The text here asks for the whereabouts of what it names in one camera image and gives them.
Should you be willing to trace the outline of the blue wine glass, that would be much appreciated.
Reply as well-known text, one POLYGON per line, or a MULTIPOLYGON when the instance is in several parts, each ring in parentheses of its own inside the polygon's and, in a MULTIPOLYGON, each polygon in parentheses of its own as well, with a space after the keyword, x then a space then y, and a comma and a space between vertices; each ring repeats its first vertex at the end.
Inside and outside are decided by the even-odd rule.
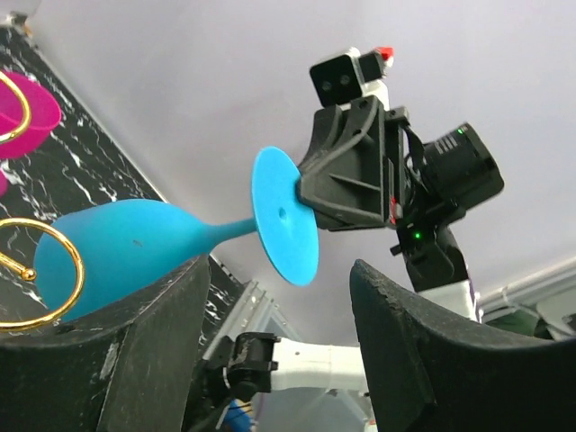
POLYGON ((320 243, 313 210, 296 198, 299 178, 290 157, 268 147, 253 165, 253 216, 248 220, 210 225, 171 203, 150 199, 108 202, 59 217, 52 228, 74 244, 85 264, 83 291, 62 319, 98 311, 186 260, 253 232, 284 280, 310 284, 319 266, 320 243))

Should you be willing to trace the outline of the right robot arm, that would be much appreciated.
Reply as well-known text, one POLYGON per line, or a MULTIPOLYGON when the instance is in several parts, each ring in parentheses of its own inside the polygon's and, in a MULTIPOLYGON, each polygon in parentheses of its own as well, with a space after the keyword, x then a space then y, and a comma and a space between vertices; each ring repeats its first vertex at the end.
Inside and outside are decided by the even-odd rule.
POLYGON ((414 289, 467 317, 475 301, 464 255, 450 230, 504 186, 496 162, 467 123, 423 143, 408 112, 373 96, 316 111, 299 166, 299 201, 320 229, 389 228, 414 289))

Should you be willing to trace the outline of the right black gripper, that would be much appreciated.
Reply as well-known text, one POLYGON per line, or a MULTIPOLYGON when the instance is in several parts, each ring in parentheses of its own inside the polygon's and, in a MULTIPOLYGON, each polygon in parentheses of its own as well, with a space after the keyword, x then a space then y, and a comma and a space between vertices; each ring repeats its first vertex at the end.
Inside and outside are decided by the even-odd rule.
POLYGON ((387 110, 375 96, 314 113, 310 145, 299 164, 297 195, 321 230, 395 229, 408 200, 404 106, 387 110))

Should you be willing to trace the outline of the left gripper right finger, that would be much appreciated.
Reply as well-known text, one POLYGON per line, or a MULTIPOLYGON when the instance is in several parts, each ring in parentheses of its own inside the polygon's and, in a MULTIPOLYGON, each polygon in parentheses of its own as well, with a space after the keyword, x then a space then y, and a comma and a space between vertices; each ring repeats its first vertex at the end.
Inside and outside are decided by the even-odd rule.
POLYGON ((349 288, 381 431, 574 430, 573 340, 469 320, 363 260, 349 288))

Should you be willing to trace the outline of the magenta wine glass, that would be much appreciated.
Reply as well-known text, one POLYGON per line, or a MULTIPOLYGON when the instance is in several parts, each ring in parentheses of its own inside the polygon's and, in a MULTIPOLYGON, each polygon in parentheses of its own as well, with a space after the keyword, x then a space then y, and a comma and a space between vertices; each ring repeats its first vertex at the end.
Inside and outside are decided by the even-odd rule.
POLYGON ((27 76, 1 71, 1 160, 32 153, 59 125, 52 93, 27 76))

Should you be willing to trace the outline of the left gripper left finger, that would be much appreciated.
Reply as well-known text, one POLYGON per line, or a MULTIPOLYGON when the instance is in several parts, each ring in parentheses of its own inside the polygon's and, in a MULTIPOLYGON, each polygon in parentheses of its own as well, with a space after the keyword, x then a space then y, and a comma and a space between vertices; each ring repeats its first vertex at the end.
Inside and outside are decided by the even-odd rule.
POLYGON ((178 431, 210 287, 206 256, 38 336, 1 342, 3 431, 178 431))

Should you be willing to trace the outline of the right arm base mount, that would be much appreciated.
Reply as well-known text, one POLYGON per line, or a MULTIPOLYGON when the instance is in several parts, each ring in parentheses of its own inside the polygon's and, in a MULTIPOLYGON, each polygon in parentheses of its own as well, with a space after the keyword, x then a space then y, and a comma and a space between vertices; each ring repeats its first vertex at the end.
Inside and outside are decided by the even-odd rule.
POLYGON ((193 375, 184 413, 183 431, 249 431, 252 398, 272 390, 273 359, 280 338, 246 332, 223 337, 193 375))

